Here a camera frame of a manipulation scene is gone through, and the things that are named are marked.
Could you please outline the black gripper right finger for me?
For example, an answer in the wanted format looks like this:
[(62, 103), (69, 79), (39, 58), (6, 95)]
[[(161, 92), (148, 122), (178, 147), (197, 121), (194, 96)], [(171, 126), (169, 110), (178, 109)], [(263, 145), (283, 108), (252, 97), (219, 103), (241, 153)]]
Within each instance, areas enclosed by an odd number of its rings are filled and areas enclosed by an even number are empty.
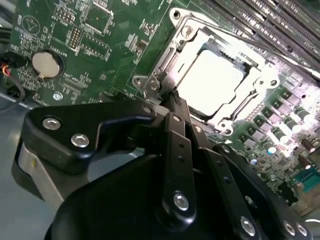
[(228, 240), (311, 240), (313, 236), (286, 204), (224, 143), (212, 144), (193, 124), (187, 102), (181, 100), (192, 158), (202, 171), (204, 211)]

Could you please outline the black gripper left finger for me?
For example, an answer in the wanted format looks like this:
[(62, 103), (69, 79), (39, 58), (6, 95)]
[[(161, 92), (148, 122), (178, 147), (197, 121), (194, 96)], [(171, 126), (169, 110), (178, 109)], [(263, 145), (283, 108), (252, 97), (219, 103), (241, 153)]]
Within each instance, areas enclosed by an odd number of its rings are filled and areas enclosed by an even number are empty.
[(189, 226), (197, 215), (192, 143), (182, 98), (37, 107), (23, 121), (12, 163), (15, 182), (56, 212), (76, 190), (139, 157), (162, 164), (155, 215)]

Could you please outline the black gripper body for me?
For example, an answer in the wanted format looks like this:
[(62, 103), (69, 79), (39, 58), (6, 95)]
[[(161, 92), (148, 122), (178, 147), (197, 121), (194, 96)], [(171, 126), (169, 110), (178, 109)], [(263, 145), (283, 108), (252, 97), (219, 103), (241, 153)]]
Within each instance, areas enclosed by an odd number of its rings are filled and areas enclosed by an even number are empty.
[(210, 177), (194, 169), (197, 213), (185, 231), (160, 222), (162, 163), (140, 156), (74, 191), (59, 207), (47, 240), (232, 240), (230, 224)]

